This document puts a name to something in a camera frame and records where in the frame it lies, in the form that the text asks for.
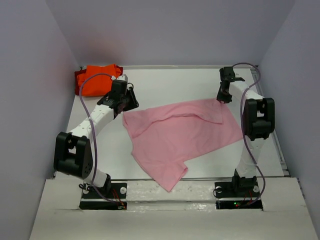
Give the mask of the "pink t shirt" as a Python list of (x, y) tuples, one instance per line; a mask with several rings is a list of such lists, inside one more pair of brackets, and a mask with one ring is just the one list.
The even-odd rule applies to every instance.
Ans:
[(243, 138), (229, 108), (214, 98), (126, 112), (122, 122), (133, 158), (167, 192), (188, 172), (186, 161)]

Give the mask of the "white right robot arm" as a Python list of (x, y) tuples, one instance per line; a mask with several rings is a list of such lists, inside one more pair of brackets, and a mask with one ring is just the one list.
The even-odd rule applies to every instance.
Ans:
[(260, 195), (257, 174), (262, 146), (275, 130), (275, 101), (256, 93), (252, 85), (237, 76), (232, 66), (219, 70), (220, 87), (216, 99), (223, 104), (237, 99), (240, 103), (240, 127), (243, 150), (231, 181), (215, 183), (216, 198), (242, 198)]

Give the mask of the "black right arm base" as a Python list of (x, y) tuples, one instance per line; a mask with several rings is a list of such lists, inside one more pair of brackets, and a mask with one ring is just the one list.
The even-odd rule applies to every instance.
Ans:
[(212, 194), (217, 210), (263, 209), (262, 201), (257, 199), (260, 189), (256, 177), (215, 182)]

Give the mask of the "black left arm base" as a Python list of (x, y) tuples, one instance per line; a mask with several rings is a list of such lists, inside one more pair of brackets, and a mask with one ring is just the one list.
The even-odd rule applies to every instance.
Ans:
[(96, 191), (93, 186), (87, 183), (80, 183), (78, 187), (82, 191), (79, 203), (81, 210), (118, 211), (127, 209), (127, 182), (112, 181), (108, 193), (105, 193), (101, 188)]

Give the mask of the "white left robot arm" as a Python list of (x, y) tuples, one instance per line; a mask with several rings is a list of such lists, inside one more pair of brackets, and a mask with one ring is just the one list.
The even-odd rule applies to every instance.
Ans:
[(55, 171), (83, 180), (93, 187), (97, 196), (110, 194), (112, 183), (109, 174), (98, 169), (97, 135), (118, 115), (136, 109), (139, 103), (134, 86), (124, 74), (111, 82), (111, 90), (96, 104), (77, 127), (60, 132), (55, 140)]

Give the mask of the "aluminium table frame rail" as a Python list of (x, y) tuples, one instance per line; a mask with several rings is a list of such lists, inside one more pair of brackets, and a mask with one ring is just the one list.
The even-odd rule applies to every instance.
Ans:
[(251, 89), (257, 90), (257, 93), (262, 96), (262, 100), (256, 104), (253, 104), (253, 101), (245, 104), (246, 107), (256, 109), (260, 114), (250, 124), (253, 135), (263, 143), (260, 156), (256, 157), (256, 161), (263, 175), (267, 178), (289, 177), (290, 173), (275, 133), (275, 101), (270, 97), (263, 96), (259, 69), (255, 65), (250, 69), (254, 78), (254, 86)]

